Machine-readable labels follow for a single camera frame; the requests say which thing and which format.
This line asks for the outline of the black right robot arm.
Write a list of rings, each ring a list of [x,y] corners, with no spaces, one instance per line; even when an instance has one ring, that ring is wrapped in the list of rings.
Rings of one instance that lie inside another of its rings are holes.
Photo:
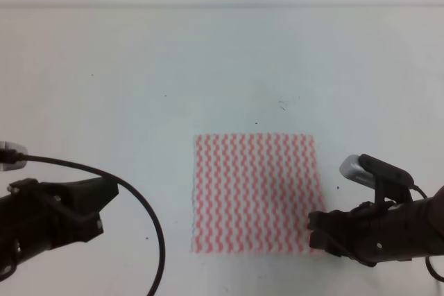
[[[443,255],[443,190],[398,204],[363,202],[351,211],[308,215],[309,246],[374,267]]]

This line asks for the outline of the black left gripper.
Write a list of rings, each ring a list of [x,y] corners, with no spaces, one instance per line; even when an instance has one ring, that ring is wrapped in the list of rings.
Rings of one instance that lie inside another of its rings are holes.
[[[87,243],[103,233],[100,211],[118,196],[115,181],[97,177],[78,182],[26,178],[1,198],[1,274],[45,251]]]

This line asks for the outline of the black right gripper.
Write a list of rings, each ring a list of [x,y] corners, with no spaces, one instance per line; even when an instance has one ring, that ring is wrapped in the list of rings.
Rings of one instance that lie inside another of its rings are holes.
[[[430,255],[429,199],[404,204],[365,202],[349,212],[313,211],[308,215],[309,246],[346,256],[368,267]],[[350,251],[323,231],[350,231]]]

